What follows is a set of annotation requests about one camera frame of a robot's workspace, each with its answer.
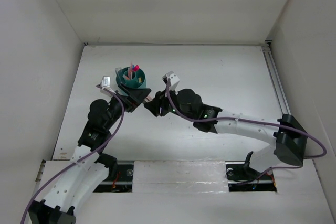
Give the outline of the aluminium side rail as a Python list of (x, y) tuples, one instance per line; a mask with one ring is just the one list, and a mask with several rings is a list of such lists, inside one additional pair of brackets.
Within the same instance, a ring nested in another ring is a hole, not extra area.
[(302, 134), (305, 130), (295, 117), (290, 115), (289, 105), (275, 66), (270, 44), (265, 42), (262, 44), (261, 49), (282, 112), (282, 116), (276, 119), (274, 130), (272, 132), (272, 135), (275, 138), (274, 154), (283, 163), (292, 166), (301, 166), (303, 164), (307, 146), (307, 137)]

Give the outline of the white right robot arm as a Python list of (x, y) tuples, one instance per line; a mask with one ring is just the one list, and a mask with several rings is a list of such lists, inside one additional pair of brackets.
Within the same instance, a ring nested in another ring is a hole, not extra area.
[(281, 118), (268, 123), (207, 105), (191, 89), (171, 91), (169, 94), (159, 91), (144, 106), (154, 116), (165, 116), (171, 112), (190, 120), (195, 128), (205, 133), (232, 134), (267, 143), (265, 148), (247, 154), (243, 165), (247, 178), (254, 179), (280, 163), (291, 168), (303, 166), (306, 131), (290, 114), (283, 114)]

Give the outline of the teal round desk organizer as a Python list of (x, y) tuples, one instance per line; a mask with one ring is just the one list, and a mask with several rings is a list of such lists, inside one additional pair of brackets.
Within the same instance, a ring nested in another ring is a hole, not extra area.
[[(129, 67), (123, 68), (124, 75), (128, 76), (128, 70), (129, 70)], [(134, 89), (146, 88), (146, 76), (145, 76), (144, 71), (140, 68), (136, 72), (133, 71), (133, 79), (130, 81), (125, 80), (125, 85), (129, 88), (134, 88)]]

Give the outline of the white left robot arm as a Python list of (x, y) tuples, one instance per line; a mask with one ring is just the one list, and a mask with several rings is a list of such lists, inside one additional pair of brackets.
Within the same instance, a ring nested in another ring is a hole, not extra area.
[(139, 107), (151, 89), (134, 89), (119, 85), (124, 94), (98, 86), (108, 93), (110, 101), (98, 99), (91, 103), (88, 121), (67, 167), (39, 188), (41, 192), (53, 180), (49, 193), (41, 200), (32, 198), (26, 211), (32, 223), (75, 223), (76, 213), (83, 202), (104, 180), (118, 177), (118, 161), (103, 153), (115, 136), (110, 129), (121, 126), (126, 112)]

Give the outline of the thin pink pen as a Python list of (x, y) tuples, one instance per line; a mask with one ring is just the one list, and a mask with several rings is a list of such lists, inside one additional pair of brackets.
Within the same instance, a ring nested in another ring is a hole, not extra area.
[(133, 64), (130, 64), (129, 70), (128, 70), (128, 77), (130, 80), (133, 79)]

